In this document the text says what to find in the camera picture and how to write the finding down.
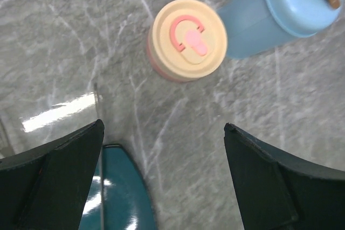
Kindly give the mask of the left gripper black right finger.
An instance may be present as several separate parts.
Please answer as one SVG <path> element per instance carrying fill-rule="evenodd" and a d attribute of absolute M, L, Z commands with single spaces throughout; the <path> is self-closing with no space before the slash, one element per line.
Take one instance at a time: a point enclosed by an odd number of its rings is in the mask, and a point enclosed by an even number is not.
<path fill-rule="evenodd" d="M 299 158 L 234 124 L 224 131 L 245 229 L 344 229 L 344 171 Z"/>

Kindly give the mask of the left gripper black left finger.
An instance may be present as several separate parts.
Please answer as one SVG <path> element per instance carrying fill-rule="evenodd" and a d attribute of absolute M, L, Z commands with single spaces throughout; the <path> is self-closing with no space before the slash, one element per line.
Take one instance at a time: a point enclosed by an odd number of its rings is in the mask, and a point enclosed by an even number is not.
<path fill-rule="evenodd" d="M 78 229 L 104 139 L 96 120 L 1 159 L 1 229 Z"/>

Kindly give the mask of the blue tall cup container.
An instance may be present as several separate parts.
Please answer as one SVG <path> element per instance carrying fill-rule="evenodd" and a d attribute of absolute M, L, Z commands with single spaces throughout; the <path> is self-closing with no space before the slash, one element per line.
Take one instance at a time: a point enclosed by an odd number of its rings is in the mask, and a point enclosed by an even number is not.
<path fill-rule="evenodd" d="M 244 59 L 295 39 L 275 21 L 266 0 L 230 0 L 217 13 L 230 58 Z"/>

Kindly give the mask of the beige round lid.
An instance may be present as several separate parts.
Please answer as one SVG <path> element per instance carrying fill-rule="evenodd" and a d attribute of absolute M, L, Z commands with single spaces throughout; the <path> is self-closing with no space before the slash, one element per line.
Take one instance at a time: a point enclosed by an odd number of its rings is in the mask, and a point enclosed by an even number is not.
<path fill-rule="evenodd" d="M 165 5 L 148 37 L 160 69 L 179 79 L 203 78 L 226 56 L 225 26 L 214 9 L 198 0 L 174 0 Z"/>

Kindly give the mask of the blue round lid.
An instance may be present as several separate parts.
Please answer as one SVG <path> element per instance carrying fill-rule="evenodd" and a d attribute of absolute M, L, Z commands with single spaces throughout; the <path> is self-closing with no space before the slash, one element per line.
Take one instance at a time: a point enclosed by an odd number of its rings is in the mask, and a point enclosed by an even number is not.
<path fill-rule="evenodd" d="M 289 34 L 310 37 L 336 21 L 340 7 L 334 9 L 328 0 L 266 0 L 275 21 Z"/>

